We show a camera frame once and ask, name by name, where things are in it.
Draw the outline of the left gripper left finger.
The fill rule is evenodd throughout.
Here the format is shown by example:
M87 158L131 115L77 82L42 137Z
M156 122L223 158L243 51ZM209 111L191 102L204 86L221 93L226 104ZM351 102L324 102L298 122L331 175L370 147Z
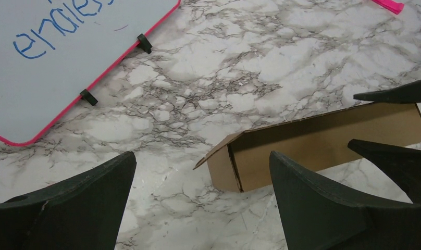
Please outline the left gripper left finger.
M0 249L114 249L136 166L125 152L0 203Z

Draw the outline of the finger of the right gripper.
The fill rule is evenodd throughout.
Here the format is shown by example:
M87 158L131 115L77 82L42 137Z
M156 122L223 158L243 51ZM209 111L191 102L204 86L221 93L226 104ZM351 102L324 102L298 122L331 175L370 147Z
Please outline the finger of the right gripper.
M417 80L389 90L354 94L353 98L360 101L370 101L376 103L421 103L421 80Z
M421 204L421 150L352 139L348 148L387 175L414 204Z

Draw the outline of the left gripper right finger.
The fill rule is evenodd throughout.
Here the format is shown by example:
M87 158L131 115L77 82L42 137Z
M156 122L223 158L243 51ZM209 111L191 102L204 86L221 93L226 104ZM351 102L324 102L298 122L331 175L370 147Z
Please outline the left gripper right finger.
M421 249L421 201L361 192L275 151L269 170L289 249Z

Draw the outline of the brown cardboard box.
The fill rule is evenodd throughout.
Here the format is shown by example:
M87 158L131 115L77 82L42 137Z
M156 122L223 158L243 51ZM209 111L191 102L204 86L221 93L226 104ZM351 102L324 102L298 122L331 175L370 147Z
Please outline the brown cardboard box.
M208 152L212 185L221 191L248 192L271 185L269 155L277 151L312 171L358 159L352 139L395 146L421 142L417 104L369 103L299 120L231 134Z

